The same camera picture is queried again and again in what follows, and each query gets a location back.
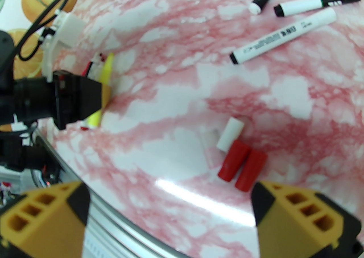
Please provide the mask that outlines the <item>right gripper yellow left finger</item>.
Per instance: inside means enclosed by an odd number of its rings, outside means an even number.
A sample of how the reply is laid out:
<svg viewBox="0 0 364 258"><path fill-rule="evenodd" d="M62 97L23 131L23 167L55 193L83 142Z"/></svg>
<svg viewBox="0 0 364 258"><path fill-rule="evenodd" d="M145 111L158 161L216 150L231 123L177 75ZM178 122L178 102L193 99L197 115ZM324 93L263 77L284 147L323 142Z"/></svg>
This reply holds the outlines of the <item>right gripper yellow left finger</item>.
<svg viewBox="0 0 364 258"><path fill-rule="evenodd" d="M28 191L1 208L2 258L80 258L90 192L83 182Z"/></svg>

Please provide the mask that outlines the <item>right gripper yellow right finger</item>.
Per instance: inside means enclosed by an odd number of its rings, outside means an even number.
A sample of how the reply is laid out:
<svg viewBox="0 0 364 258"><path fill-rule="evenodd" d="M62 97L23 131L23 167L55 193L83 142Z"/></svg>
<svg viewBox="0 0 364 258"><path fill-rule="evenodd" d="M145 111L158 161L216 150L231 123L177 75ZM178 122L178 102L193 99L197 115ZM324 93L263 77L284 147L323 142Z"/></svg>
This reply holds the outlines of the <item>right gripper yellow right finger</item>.
<svg viewBox="0 0 364 258"><path fill-rule="evenodd" d="M357 258L361 221L325 194L261 181L253 187L261 258Z"/></svg>

